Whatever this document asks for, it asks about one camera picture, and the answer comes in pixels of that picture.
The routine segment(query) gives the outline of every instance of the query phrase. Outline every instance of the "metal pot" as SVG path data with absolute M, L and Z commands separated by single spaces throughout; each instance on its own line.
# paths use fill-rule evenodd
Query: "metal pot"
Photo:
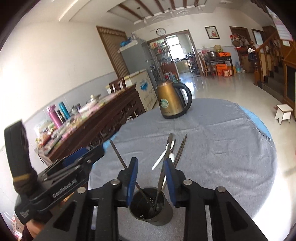
M 209 51 L 207 54 L 209 55 L 209 57 L 217 57 L 216 51 Z

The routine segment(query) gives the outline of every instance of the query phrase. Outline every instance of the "electric kettle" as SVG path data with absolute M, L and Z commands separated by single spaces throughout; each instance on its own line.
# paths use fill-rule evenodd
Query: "electric kettle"
M 180 89 L 184 89 L 187 93 L 187 104 Z M 184 115 L 191 106 L 192 94 L 185 84 L 166 80 L 157 86 L 157 92 L 160 111 L 166 119 L 178 118 Z

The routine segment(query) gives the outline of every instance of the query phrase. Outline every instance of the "ceiling vent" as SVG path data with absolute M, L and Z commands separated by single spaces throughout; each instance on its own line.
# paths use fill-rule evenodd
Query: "ceiling vent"
M 157 16 L 152 21 L 161 21 L 163 18 L 165 18 L 165 17 L 164 16 Z
M 188 11 L 188 10 L 182 10 L 182 11 L 178 12 L 177 14 L 179 14 L 179 15 L 185 15 L 185 14 L 187 14 L 189 12 L 190 11 Z

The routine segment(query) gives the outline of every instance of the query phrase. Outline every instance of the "screw head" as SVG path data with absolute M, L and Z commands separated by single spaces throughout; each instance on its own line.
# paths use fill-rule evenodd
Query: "screw head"
M 183 181 L 184 185 L 191 185 L 192 184 L 192 181 L 190 179 L 185 179 Z
M 80 193 L 80 194 L 84 193 L 85 191 L 86 191 L 85 187 L 80 187 L 80 188 L 77 189 L 77 192 Z
M 120 183 L 120 180 L 118 180 L 118 179 L 111 180 L 112 185 L 118 185 L 119 183 Z
M 217 190 L 218 190 L 218 192 L 223 193 L 223 192 L 226 191 L 226 188 L 225 187 L 222 187 L 222 186 L 219 186 L 219 187 L 217 187 Z

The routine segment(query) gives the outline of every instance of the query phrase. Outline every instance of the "orange box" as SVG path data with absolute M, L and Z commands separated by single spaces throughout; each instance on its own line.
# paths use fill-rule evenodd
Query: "orange box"
M 225 70 L 223 70 L 223 72 L 224 72 L 224 77 L 232 76 L 232 70 L 231 69 L 225 69 Z
M 227 64 L 216 64 L 218 76 L 224 76 L 223 70 L 227 70 Z
M 219 57 L 224 57 L 224 56 L 231 56 L 231 53 L 229 52 L 221 52 L 221 53 L 218 53 Z

